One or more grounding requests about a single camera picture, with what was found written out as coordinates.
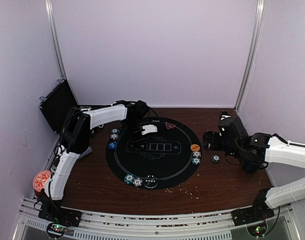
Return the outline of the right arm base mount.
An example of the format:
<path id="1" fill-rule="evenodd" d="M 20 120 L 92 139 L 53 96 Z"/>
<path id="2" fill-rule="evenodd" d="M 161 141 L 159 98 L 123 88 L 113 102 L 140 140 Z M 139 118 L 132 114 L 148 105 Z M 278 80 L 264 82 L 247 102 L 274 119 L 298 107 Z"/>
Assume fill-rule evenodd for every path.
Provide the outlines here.
<path id="1" fill-rule="evenodd" d="M 247 207 L 238 208 L 231 212 L 234 226 L 246 226 L 247 232 L 250 236 L 255 238 L 263 238 L 275 227 L 269 229 L 267 220 L 275 216 L 275 212 L 270 208 L 263 207 Z"/>

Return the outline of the green fifty chip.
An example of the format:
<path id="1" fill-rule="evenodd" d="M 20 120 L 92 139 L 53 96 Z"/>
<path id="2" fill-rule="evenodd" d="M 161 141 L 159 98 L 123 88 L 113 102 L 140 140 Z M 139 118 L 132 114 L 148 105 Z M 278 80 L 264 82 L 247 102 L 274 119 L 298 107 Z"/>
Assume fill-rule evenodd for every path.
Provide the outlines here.
<path id="1" fill-rule="evenodd" d="M 114 128 L 111 130 L 112 134 L 120 134 L 121 130 L 119 128 Z"/>

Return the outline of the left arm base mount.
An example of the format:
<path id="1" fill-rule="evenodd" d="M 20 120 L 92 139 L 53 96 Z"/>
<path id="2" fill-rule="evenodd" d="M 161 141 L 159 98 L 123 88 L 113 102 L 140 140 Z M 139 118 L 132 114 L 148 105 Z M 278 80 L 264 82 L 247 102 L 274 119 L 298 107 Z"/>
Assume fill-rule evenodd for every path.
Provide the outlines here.
<path id="1" fill-rule="evenodd" d="M 81 221 L 82 212 L 77 210 L 62 209 L 62 213 L 50 214 L 42 209 L 38 217 L 49 221 L 46 226 L 46 233 L 52 239 L 63 237 L 70 227 L 78 227 Z"/>

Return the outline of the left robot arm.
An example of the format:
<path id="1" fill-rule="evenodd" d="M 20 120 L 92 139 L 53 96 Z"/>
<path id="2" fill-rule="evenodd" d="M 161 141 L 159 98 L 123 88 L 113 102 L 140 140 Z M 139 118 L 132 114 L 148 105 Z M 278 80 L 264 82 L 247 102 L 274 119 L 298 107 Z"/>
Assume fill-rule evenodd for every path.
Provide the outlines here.
<path id="1" fill-rule="evenodd" d="M 141 119 L 150 111 L 149 106 L 141 100 L 120 100 L 108 105 L 85 108 L 71 106 L 67 108 L 67 112 L 64 110 L 64 107 L 59 108 L 59 113 L 63 114 L 63 122 L 55 147 L 56 161 L 50 171 L 50 178 L 45 181 L 38 196 L 45 206 L 45 214 L 53 222 L 60 222 L 65 216 L 64 210 L 55 202 L 62 200 L 72 168 L 80 155 L 89 148 L 94 128 L 121 121 L 130 135 L 131 143 L 140 148 L 146 144 L 147 136 L 158 132 L 154 124 L 141 125 Z"/>

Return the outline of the blue small blind button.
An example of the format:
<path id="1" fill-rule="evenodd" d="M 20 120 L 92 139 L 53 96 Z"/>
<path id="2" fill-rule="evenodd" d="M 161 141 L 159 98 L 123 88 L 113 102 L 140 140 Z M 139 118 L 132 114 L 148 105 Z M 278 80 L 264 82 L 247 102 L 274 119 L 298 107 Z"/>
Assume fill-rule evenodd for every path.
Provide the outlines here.
<path id="1" fill-rule="evenodd" d="M 110 149 L 110 150 L 114 150 L 116 149 L 118 146 L 118 143 L 116 141 L 112 141 L 112 142 L 109 142 L 107 147 Z"/>

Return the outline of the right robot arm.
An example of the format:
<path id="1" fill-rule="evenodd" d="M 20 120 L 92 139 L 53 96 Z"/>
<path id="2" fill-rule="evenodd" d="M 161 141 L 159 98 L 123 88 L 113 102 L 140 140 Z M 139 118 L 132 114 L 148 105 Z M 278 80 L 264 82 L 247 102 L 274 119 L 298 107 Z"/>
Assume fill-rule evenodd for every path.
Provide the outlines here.
<path id="1" fill-rule="evenodd" d="M 279 134 L 247 133 L 241 119 L 226 111 L 219 114 L 217 131 L 207 130 L 202 136 L 203 147 L 221 151 L 238 160 L 242 169 L 255 173 L 270 164 L 305 169 L 305 143 L 286 140 Z M 305 199 L 305 176 L 290 183 L 261 190 L 249 209 L 249 217 L 259 221 L 268 213 L 286 204 Z"/>

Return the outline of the red triangle marker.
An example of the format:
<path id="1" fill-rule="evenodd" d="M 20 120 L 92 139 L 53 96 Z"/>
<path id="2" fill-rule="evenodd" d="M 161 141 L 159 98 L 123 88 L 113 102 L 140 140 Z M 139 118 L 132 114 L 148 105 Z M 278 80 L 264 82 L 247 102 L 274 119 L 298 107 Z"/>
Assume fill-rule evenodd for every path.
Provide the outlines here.
<path id="1" fill-rule="evenodd" d="M 170 123 L 170 122 L 165 122 L 165 128 L 167 131 L 171 130 L 171 129 L 174 129 L 176 127 L 175 124 L 173 123 Z"/>

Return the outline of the orange big blind button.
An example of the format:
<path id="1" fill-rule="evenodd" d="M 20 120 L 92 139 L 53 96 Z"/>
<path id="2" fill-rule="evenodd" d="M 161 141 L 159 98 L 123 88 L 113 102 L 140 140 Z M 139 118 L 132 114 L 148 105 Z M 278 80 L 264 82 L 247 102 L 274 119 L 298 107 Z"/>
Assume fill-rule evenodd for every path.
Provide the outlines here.
<path id="1" fill-rule="evenodd" d="M 200 147 L 200 145 L 194 143 L 190 146 L 190 149 L 193 152 L 199 152 L 201 150 L 201 147 Z"/>

